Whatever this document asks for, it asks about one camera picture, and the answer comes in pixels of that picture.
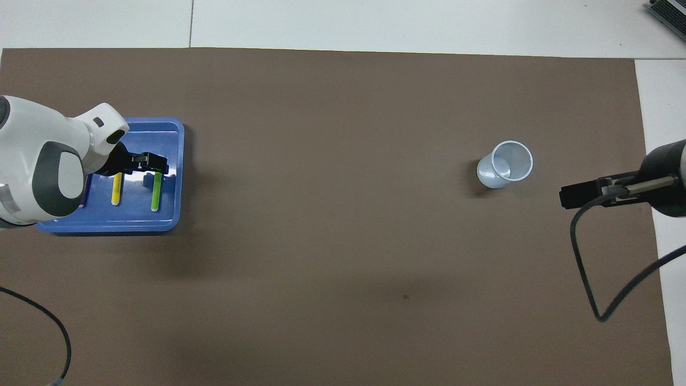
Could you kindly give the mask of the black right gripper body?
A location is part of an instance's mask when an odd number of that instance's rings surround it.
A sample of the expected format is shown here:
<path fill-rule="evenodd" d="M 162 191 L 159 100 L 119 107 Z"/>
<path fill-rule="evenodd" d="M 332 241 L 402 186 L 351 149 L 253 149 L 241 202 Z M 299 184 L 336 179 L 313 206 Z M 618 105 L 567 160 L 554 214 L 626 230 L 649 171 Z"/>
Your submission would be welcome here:
<path fill-rule="evenodd" d="M 608 179 L 608 186 L 629 186 L 667 176 L 676 178 L 676 182 L 668 187 L 616 198 L 602 206 L 615 207 L 647 203 L 657 212 L 667 217 L 684 218 L 684 139 L 656 147 L 653 151 L 650 151 L 637 171 L 613 174 L 606 178 Z"/>

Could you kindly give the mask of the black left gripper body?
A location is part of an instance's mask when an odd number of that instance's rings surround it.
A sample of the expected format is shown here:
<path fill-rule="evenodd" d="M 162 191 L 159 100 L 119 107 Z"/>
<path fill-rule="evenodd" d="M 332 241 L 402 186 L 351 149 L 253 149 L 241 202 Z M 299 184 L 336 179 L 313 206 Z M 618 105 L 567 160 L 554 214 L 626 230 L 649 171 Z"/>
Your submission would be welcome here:
<path fill-rule="evenodd" d="M 122 142 L 118 142 L 110 152 L 105 164 L 95 173 L 102 176 L 115 176 L 118 173 L 132 174 L 136 169 L 134 158 L 135 155 L 129 152 Z"/>

